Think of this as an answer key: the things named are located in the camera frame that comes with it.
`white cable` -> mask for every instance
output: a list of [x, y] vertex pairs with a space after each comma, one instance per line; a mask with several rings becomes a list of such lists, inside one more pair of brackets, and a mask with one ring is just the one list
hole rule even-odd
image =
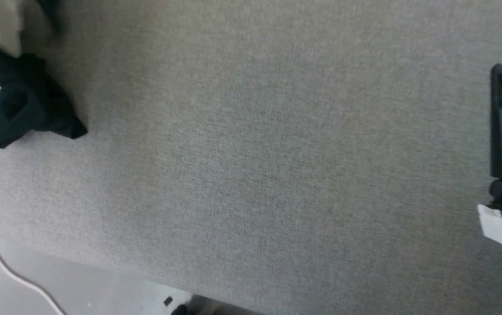
[[1, 257], [1, 255], [0, 255], [0, 268], [4, 271], [6, 275], [15, 280], [17, 283], [20, 283], [21, 285], [24, 285], [25, 287], [28, 287], [29, 289], [39, 293], [49, 303], [49, 305], [54, 309], [54, 311], [58, 315], [66, 315], [66, 313], [62, 310], [62, 308], [58, 305], [58, 303], [56, 303], [55, 299], [53, 299], [53, 297], [47, 290], [45, 290], [40, 285], [34, 283], [33, 281], [13, 271], [11, 267], [7, 265], [6, 261]]

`gray fabric surface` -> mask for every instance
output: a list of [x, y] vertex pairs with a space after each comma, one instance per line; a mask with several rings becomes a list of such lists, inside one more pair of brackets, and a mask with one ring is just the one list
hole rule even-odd
[[0, 150], [0, 236], [267, 314], [502, 314], [494, 0], [66, 0], [89, 134]]

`white floor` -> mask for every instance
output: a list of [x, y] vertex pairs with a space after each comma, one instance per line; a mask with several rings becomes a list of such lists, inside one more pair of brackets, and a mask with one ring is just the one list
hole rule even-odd
[[[42, 285], [67, 315], [169, 315], [191, 293], [133, 276], [57, 259], [0, 239], [0, 253], [21, 275]], [[171, 296], [173, 302], [163, 303]], [[36, 292], [0, 268], [0, 315], [52, 315]]]

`gray carpet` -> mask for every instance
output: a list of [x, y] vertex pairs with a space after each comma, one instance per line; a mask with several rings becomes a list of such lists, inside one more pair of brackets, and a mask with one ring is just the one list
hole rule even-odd
[[66, 0], [87, 136], [0, 150], [0, 236], [273, 315], [502, 314], [496, 0]]

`black fabric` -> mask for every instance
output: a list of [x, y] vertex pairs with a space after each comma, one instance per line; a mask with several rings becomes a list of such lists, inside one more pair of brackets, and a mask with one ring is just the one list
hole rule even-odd
[[0, 148], [30, 130], [72, 139], [87, 133], [70, 98], [46, 74], [41, 58], [33, 54], [13, 58], [0, 50], [0, 87]]
[[181, 304], [173, 311], [173, 313], [171, 313], [171, 315], [195, 315], [195, 314], [192, 311], [190, 311], [186, 305]]

